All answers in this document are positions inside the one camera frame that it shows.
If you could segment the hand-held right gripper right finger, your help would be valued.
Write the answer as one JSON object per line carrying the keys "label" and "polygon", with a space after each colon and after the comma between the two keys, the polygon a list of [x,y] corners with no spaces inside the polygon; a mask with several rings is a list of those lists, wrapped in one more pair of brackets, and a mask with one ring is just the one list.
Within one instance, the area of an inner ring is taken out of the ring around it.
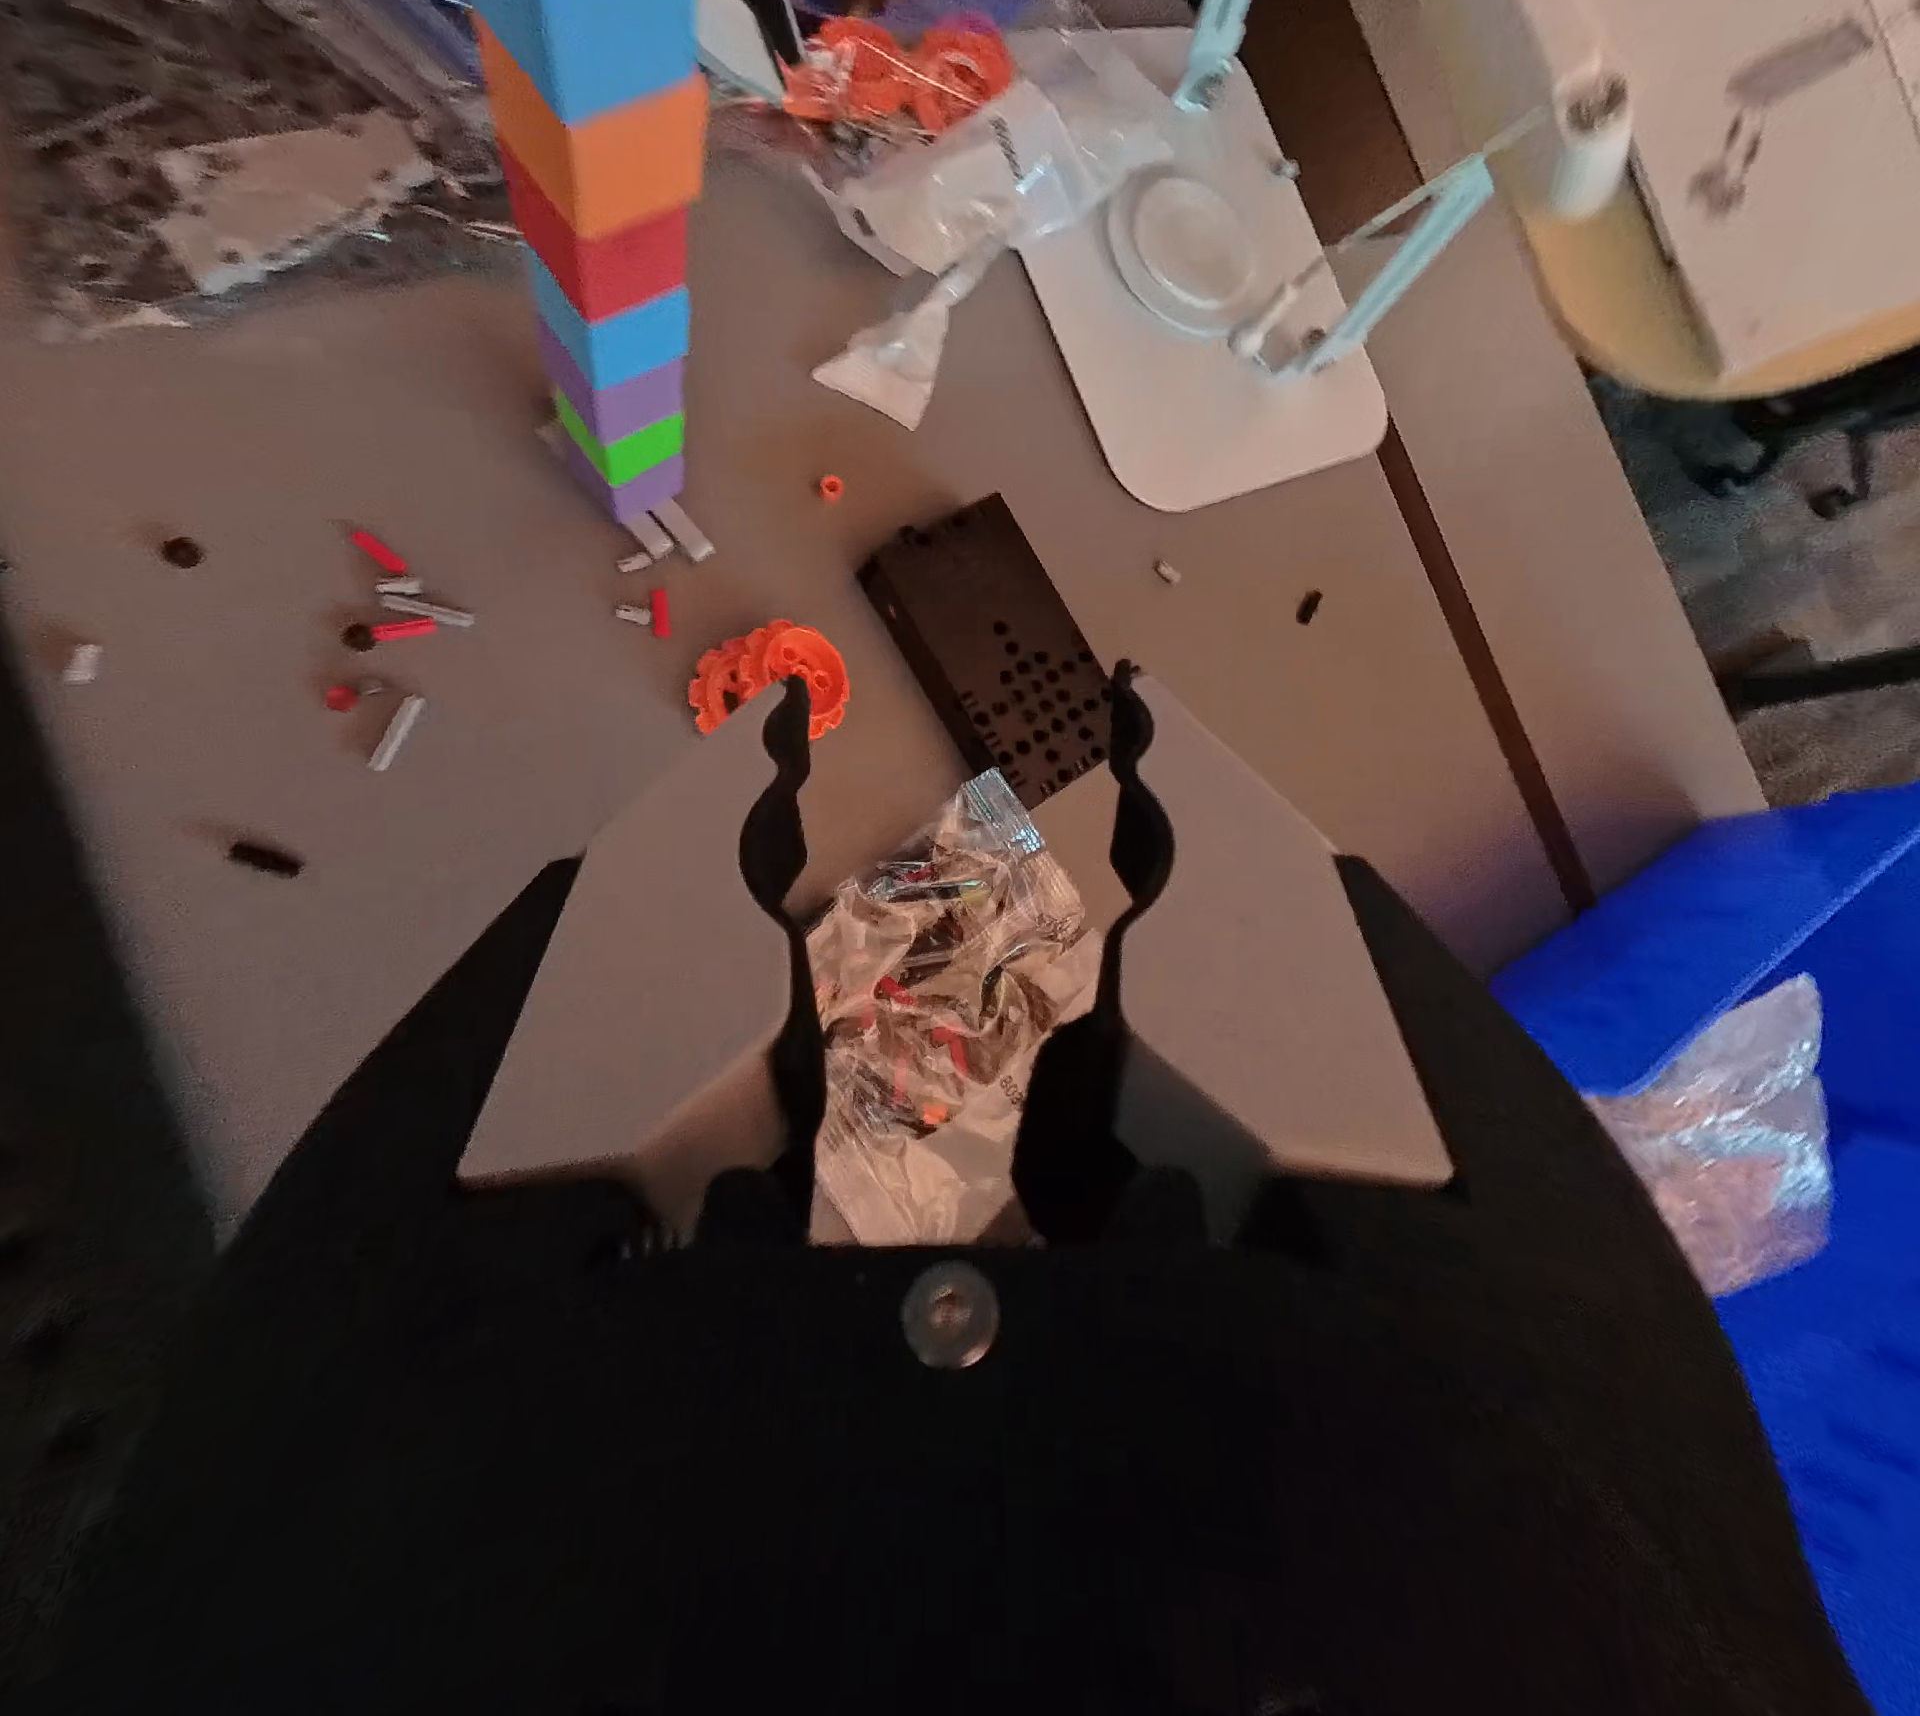
{"label": "hand-held right gripper right finger", "polygon": [[1117,1209],[1146,1171],[1205,1209],[1284,1176],[1443,1190],[1454,1160],[1337,851],[1165,683],[1113,675],[1108,865],[1092,1002],[1043,1046],[1025,1209]]}

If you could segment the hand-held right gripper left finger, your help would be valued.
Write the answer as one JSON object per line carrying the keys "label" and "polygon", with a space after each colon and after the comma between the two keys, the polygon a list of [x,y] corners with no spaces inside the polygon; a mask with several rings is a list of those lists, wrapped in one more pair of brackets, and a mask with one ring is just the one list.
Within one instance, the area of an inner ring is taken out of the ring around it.
{"label": "hand-held right gripper left finger", "polygon": [[472,1187],[611,1178],[702,1195],[785,1150],[792,951],[742,863],[783,782],[762,689],[593,838],[459,1160]]}

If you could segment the orange foam cube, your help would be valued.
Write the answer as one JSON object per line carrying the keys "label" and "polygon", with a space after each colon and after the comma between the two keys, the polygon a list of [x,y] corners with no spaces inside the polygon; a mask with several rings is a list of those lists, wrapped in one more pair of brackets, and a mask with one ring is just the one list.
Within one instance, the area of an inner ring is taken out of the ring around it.
{"label": "orange foam cube", "polygon": [[664,90],[567,122],[490,24],[478,13],[470,24],[495,143],[512,155],[578,236],[611,236],[698,199],[708,148],[704,71],[689,71]]}

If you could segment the white plastic pouch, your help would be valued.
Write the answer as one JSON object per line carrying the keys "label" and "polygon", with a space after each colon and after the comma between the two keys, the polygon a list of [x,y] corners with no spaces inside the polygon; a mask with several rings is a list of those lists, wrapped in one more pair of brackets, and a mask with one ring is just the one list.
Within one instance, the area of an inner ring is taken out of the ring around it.
{"label": "white plastic pouch", "polygon": [[1012,58],[1012,86],[983,111],[827,192],[842,234],[914,298],[813,375],[904,430],[929,407],[952,312],[990,267],[1094,220],[1174,153],[1176,108],[1117,32],[1020,32]]}

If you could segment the red foam cube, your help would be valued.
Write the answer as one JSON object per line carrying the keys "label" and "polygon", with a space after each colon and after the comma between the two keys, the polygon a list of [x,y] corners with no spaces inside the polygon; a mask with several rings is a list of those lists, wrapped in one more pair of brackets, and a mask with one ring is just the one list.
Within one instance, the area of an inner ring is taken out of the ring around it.
{"label": "red foam cube", "polygon": [[690,208],[663,209],[618,229],[584,236],[508,143],[498,143],[496,151],[524,243],[584,319],[609,319],[684,286]]}

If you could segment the green foam cube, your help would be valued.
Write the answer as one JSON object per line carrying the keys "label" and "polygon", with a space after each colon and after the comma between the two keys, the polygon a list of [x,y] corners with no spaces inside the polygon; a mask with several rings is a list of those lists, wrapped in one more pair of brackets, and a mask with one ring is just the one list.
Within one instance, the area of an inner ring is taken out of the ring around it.
{"label": "green foam cube", "polygon": [[563,387],[555,385],[551,390],[551,404],[563,431],[560,451],[565,460],[580,468],[593,484],[627,489],[684,454],[687,414],[683,407],[612,442],[603,442],[590,431],[584,416]]}

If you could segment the clear bag of grey parts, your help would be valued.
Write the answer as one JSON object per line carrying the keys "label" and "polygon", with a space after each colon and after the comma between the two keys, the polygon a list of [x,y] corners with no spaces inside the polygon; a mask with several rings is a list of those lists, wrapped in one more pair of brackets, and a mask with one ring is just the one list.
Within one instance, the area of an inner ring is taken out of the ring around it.
{"label": "clear bag of grey parts", "polygon": [[45,339],[500,273],[468,0],[2,0],[5,286]]}

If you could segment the small clear bag of parts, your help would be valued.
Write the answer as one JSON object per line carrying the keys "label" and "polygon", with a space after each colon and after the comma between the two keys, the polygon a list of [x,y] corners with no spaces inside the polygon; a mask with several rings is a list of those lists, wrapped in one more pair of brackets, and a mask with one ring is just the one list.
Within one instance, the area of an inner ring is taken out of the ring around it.
{"label": "small clear bag of parts", "polygon": [[1102,930],[999,770],[842,882],[808,933],[831,1240],[975,1244],[1012,1204],[1044,1041],[1092,1006]]}

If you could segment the orange gear stack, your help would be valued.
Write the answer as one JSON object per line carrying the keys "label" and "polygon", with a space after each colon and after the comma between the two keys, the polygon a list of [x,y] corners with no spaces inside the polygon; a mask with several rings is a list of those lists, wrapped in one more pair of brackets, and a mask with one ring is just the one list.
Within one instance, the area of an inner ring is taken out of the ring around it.
{"label": "orange gear stack", "polygon": [[842,651],[810,623],[772,620],[707,650],[687,685],[687,704],[700,736],[720,730],[768,688],[799,679],[808,699],[808,737],[842,725],[853,678]]}

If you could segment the black perforated control box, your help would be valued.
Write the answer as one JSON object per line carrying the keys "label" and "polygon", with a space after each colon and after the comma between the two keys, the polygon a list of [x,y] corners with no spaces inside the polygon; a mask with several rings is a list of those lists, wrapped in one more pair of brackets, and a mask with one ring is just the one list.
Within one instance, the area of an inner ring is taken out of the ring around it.
{"label": "black perforated control box", "polygon": [[900,527],[857,580],[971,776],[1037,810],[1108,763],[1111,672],[1002,494]]}

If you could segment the crumpled clear plastic bag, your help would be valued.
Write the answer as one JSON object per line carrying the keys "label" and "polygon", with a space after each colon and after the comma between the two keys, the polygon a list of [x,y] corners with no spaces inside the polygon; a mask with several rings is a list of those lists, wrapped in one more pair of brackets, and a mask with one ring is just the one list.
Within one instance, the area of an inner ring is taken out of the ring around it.
{"label": "crumpled clear plastic bag", "polygon": [[1655,1075],[1585,1095],[1721,1299],[1792,1271],[1828,1244],[1824,1007],[1810,974],[1727,1009]]}

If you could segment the white metal stand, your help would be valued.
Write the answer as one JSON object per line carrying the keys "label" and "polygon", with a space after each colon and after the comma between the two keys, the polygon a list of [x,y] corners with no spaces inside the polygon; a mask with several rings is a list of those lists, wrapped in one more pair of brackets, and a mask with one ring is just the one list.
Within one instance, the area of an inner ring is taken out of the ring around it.
{"label": "white metal stand", "polygon": [[1020,259],[1111,471],[1167,514],[1374,454],[1368,337],[1495,196],[1478,150],[1324,245],[1238,58],[1251,7],[1020,48],[1094,150]]}

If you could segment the black chair base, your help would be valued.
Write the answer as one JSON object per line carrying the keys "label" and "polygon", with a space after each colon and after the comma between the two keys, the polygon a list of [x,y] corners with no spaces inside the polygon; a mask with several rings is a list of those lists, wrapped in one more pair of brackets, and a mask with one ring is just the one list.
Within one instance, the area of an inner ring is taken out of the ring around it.
{"label": "black chair base", "polygon": [[1605,414],[1721,701],[1916,695],[1916,383]]}

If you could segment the tan round table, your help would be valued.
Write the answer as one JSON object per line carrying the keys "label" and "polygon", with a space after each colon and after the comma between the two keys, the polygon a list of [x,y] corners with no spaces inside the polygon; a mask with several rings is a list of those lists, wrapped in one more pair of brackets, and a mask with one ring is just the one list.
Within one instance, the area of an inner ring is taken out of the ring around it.
{"label": "tan round table", "polygon": [[1767,361],[1721,369],[1660,231],[1630,183],[1586,218],[1527,208],[1514,216],[1548,313],[1575,356],[1656,397],[1702,404],[1783,397],[1918,344],[1918,305],[1910,302]]}

